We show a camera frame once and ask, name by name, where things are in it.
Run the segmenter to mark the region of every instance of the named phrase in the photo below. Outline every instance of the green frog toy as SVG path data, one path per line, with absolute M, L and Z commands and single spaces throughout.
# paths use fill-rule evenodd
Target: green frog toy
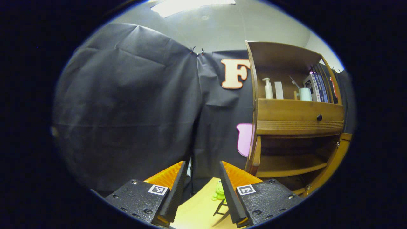
M 216 186 L 215 194 L 212 195 L 212 200 L 224 200 L 225 193 L 223 192 L 222 182 L 218 181 L 218 185 Z

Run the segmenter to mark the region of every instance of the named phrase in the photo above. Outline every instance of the ceiling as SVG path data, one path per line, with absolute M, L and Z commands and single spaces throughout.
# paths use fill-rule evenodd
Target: ceiling
M 235 0 L 234 5 L 212 5 L 183 11 L 166 18 L 150 8 L 163 0 L 130 7 L 111 22 L 145 26 L 186 47 L 205 52 L 246 49 L 245 40 L 291 44 L 321 53 L 343 70 L 332 50 L 310 29 L 278 7 L 259 0 Z

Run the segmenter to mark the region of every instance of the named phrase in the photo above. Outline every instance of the ceiling light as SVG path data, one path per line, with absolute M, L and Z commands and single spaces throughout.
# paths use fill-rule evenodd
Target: ceiling light
M 165 0 L 151 7 L 151 10 L 157 12 L 161 17 L 166 18 L 185 10 L 221 4 L 236 4 L 236 2 L 235 0 Z

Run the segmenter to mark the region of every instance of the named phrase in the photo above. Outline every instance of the pink cutout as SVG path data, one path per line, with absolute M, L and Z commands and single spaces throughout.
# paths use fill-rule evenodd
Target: pink cutout
M 239 138 L 237 139 L 237 151 L 239 151 L 242 156 L 248 157 L 253 125 L 251 123 L 240 123 L 236 126 L 236 128 L 239 131 Z

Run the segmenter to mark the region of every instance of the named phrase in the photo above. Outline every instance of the yellow table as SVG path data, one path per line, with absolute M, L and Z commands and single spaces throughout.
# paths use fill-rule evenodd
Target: yellow table
M 230 214 L 213 215 L 221 200 L 212 200 L 219 178 L 212 178 L 201 190 L 178 207 L 171 227 L 176 229 L 236 229 Z M 222 206 L 219 213 L 226 213 L 227 206 Z

